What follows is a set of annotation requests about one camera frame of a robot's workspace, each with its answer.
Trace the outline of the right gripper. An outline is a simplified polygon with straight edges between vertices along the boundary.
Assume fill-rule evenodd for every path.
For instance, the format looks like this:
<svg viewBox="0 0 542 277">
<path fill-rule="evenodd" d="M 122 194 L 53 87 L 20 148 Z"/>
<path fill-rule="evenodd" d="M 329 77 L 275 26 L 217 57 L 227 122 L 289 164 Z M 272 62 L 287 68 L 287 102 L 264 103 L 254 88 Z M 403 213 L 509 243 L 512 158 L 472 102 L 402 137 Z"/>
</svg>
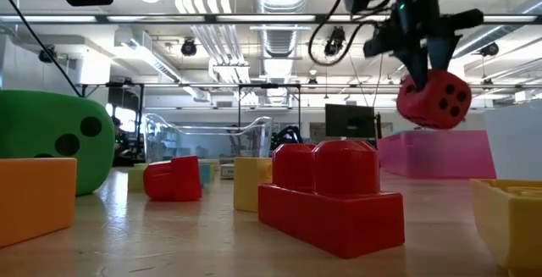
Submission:
<svg viewBox="0 0 542 277">
<path fill-rule="evenodd" d="M 366 56 L 394 52 L 412 77 L 414 85 L 421 91 L 428 81 L 428 54 L 432 69 L 448 70 L 460 36 L 457 30 L 469 29 L 484 22 L 484 14 L 477 8 L 457 14 L 442 14 L 428 25 L 415 23 L 408 30 L 402 25 L 407 22 L 399 11 L 393 10 L 390 17 L 378 22 L 373 37 L 365 42 L 363 52 Z M 420 47 L 422 39 L 427 39 L 427 48 Z"/>
</svg>

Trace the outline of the red foam dice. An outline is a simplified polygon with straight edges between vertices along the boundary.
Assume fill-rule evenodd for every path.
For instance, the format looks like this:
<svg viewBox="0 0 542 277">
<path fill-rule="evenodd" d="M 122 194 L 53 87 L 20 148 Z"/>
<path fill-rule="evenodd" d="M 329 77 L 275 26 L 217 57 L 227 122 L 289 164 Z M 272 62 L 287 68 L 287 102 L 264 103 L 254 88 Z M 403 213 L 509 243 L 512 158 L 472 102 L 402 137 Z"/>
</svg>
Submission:
<svg viewBox="0 0 542 277">
<path fill-rule="evenodd" d="M 445 70 L 428 70 L 428 81 L 418 90 L 407 75 L 401 83 L 396 108 L 414 124 L 430 129 L 449 130 L 465 118 L 472 101 L 468 83 Z"/>
</svg>

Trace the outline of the white plastic bin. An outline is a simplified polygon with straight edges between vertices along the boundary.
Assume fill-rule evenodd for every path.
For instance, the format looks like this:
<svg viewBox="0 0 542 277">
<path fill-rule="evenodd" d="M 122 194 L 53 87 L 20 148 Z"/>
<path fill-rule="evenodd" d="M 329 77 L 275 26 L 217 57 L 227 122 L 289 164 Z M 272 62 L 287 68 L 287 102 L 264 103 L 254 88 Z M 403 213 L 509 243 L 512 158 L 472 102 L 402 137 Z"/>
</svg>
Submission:
<svg viewBox="0 0 542 277">
<path fill-rule="evenodd" d="M 484 114 L 498 180 L 542 181 L 542 100 Z"/>
</svg>

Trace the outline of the yellow-orange brick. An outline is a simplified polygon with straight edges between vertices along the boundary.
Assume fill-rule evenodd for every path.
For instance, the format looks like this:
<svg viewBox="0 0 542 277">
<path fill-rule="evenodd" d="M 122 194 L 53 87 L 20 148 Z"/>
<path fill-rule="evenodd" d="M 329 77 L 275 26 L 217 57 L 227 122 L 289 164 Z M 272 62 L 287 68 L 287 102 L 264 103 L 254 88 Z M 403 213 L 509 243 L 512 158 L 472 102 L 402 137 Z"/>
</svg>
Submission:
<svg viewBox="0 0 542 277">
<path fill-rule="evenodd" d="M 542 181 L 471 180 L 478 235 L 509 277 L 542 277 Z"/>
</svg>

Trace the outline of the red two-stud brick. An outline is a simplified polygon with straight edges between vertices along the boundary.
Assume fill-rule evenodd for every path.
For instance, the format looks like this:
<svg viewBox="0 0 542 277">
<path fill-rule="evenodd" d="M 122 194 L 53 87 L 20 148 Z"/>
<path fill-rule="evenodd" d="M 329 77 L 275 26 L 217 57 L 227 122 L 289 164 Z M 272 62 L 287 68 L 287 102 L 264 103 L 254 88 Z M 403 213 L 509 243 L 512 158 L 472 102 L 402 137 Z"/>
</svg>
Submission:
<svg viewBox="0 0 542 277">
<path fill-rule="evenodd" d="M 380 188 L 377 151 L 365 141 L 283 144 L 273 179 L 258 187 L 258 219 L 339 258 L 405 242 L 403 198 Z"/>
<path fill-rule="evenodd" d="M 150 163 L 143 172 L 146 195 L 157 202 L 191 202 L 202 197 L 199 164 L 196 156 L 172 158 Z"/>
</svg>

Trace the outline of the green foam dice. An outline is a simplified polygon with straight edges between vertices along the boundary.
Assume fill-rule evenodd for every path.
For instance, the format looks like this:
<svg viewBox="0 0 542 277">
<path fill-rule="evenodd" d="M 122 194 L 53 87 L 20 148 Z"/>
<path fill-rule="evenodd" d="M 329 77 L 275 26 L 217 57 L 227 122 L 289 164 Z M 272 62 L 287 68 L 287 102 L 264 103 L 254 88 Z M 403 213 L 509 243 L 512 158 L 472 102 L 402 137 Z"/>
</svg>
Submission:
<svg viewBox="0 0 542 277">
<path fill-rule="evenodd" d="M 46 91 L 0 91 L 0 158 L 74 158 L 77 196 L 107 179 L 114 145 L 113 121 L 98 102 Z"/>
</svg>

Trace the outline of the pink plastic bin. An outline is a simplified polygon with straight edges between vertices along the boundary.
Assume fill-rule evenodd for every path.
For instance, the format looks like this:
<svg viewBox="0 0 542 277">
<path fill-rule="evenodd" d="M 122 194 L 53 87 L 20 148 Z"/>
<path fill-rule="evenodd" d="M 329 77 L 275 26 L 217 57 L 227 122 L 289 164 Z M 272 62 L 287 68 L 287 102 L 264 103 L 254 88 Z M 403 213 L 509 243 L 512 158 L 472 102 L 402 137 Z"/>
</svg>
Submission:
<svg viewBox="0 0 542 277">
<path fill-rule="evenodd" d="M 381 169 L 409 179 L 494 179 L 484 130 L 412 130 L 377 141 Z"/>
</svg>

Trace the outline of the black monitor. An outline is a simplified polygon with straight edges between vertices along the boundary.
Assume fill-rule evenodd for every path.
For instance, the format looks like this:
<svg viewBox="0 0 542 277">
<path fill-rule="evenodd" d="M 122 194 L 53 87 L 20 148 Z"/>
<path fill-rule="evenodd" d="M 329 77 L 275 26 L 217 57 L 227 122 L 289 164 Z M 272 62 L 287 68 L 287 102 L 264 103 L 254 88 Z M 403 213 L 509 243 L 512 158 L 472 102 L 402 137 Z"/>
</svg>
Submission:
<svg viewBox="0 0 542 277">
<path fill-rule="evenodd" d="M 371 107 L 326 104 L 324 112 L 326 136 L 376 137 L 374 109 Z"/>
</svg>

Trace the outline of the clear plastic bin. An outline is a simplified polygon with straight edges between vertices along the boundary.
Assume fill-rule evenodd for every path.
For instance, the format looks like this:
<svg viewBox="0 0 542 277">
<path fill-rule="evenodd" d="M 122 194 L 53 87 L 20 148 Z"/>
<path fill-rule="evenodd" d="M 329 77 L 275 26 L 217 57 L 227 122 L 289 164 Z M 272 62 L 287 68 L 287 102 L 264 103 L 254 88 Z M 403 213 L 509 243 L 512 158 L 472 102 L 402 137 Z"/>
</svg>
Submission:
<svg viewBox="0 0 542 277">
<path fill-rule="evenodd" d="M 274 121 L 259 117 L 249 125 L 173 125 L 146 114 L 145 159 L 148 163 L 183 156 L 206 159 L 265 158 L 270 154 Z"/>
</svg>

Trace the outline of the yellow four-stud brick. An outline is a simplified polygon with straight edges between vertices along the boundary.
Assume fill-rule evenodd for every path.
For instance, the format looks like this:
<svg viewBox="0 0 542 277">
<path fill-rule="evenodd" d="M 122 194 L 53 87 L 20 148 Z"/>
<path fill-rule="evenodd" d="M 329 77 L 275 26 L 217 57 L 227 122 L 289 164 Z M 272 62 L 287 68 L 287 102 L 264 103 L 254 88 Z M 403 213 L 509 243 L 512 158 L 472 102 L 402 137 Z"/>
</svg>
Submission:
<svg viewBox="0 0 542 277">
<path fill-rule="evenodd" d="M 273 180 L 272 158 L 238 157 L 234 161 L 234 209 L 258 210 L 258 186 Z"/>
</svg>

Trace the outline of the pale green four-stud brick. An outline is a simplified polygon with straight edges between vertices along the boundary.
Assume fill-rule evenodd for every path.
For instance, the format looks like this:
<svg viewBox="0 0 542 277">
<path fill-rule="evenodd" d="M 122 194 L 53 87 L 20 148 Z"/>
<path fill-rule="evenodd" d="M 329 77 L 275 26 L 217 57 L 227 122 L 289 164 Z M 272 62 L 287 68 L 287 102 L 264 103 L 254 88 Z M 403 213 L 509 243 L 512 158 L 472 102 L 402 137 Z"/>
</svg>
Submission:
<svg viewBox="0 0 542 277">
<path fill-rule="evenodd" d="M 128 191 L 144 190 L 143 174 L 147 167 L 147 163 L 135 163 L 128 169 Z"/>
</svg>

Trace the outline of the person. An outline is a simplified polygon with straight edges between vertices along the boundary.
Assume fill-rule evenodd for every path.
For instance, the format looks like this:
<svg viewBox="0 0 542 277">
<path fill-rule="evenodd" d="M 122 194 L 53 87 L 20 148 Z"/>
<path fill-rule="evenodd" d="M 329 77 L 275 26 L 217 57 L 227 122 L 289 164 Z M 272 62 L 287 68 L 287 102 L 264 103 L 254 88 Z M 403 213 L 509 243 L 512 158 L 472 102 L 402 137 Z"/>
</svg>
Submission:
<svg viewBox="0 0 542 277">
<path fill-rule="evenodd" d="M 124 151 L 128 149 L 129 140 L 125 132 L 120 128 L 122 125 L 121 121 L 112 116 L 111 120 L 113 121 L 114 134 L 115 134 L 115 147 L 114 147 L 114 156 L 119 157 Z"/>
</svg>

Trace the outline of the orange brick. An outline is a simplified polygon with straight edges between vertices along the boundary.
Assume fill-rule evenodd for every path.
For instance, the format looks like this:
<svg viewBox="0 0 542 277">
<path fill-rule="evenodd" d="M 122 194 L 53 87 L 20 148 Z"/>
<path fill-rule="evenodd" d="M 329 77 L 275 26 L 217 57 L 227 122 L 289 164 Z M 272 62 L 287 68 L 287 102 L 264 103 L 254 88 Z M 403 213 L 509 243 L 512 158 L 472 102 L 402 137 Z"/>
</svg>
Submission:
<svg viewBox="0 0 542 277">
<path fill-rule="evenodd" d="M 0 158 L 0 248 L 69 228 L 77 160 Z"/>
</svg>

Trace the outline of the black background workstation frame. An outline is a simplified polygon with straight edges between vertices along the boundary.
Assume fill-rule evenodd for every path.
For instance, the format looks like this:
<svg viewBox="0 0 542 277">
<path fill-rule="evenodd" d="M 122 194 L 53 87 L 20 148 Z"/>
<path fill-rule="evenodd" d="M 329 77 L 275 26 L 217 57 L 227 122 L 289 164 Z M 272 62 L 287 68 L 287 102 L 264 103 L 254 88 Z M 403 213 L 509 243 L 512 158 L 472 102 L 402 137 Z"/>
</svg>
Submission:
<svg viewBox="0 0 542 277">
<path fill-rule="evenodd" d="M 210 109 L 210 110 L 218 110 L 219 107 L 217 105 L 213 105 L 213 102 L 210 101 L 210 103 L 207 106 L 193 106 L 193 107 L 145 107 L 145 90 L 147 88 L 150 88 L 151 84 L 142 84 L 142 83 L 124 83 L 124 82 L 107 82 L 103 84 L 76 84 L 77 87 L 80 88 L 80 95 L 84 98 L 89 98 L 90 95 L 97 90 L 100 87 L 109 88 L 109 89 L 130 89 L 133 87 L 139 87 L 140 91 L 138 93 L 138 103 L 137 103 L 137 110 L 136 110 L 136 116 L 137 121 L 136 123 L 136 133 L 139 138 L 140 136 L 140 126 L 142 122 L 142 115 L 144 110 L 198 110 L 198 109 Z M 243 88 L 258 88 L 258 89 L 264 89 L 264 90 L 270 90 L 270 89 L 278 89 L 280 87 L 284 87 L 286 89 L 288 88 L 295 88 L 297 89 L 297 96 L 298 99 L 301 98 L 301 84 L 276 84 L 276 83 L 236 83 L 236 84 L 198 84 L 198 83 L 177 83 L 177 84 L 156 84 L 156 86 L 165 86 L 165 87 L 195 87 L 195 88 L 211 88 L 211 89 L 221 89 L 221 88 L 230 88 L 237 92 L 238 99 L 237 99 L 237 106 L 231 107 L 231 109 L 235 109 L 237 111 L 238 116 L 238 128 L 237 130 L 241 130 L 241 110 L 243 109 L 241 100 L 243 99 L 243 96 L 241 95 Z M 287 132 L 290 132 L 291 134 L 296 133 L 296 141 L 298 143 L 302 143 L 303 140 L 301 138 L 301 102 L 298 102 L 297 106 L 297 112 L 298 112 L 298 124 L 297 124 L 297 130 L 294 129 L 288 129 L 288 130 L 282 130 L 280 133 L 277 134 L 276 142 L 274 143 L 275 146 L 278 146 L 278 141 L 283 141 L 285 139 L 285 135 Z"/>
</svg>

